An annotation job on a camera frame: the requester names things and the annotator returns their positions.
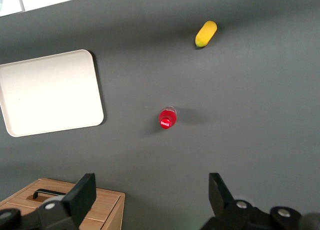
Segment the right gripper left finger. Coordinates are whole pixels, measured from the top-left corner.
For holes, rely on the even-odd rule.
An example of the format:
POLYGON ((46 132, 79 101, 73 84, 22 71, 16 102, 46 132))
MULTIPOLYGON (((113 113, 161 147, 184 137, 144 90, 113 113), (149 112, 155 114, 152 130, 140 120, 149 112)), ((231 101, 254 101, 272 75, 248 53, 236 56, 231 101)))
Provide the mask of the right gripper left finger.
POLYGON ((78 230, 97 197, 94 173, 87 173, 65 195, 45 200, 22 215, 17 208, 0 211, 2 230, 78 230))

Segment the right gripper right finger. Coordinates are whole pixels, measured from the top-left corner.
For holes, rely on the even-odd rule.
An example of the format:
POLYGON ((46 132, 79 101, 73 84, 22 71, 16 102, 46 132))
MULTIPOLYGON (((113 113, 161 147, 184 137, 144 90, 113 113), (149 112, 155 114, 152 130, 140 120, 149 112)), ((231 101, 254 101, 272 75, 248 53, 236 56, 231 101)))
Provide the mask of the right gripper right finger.
POLYGON ((298 230, 302 215, 288 207, 273 207, 265 213, 245 200, 234 199, 222 177, 210 173, 208 198, 214 216, 212 230, 298 230))

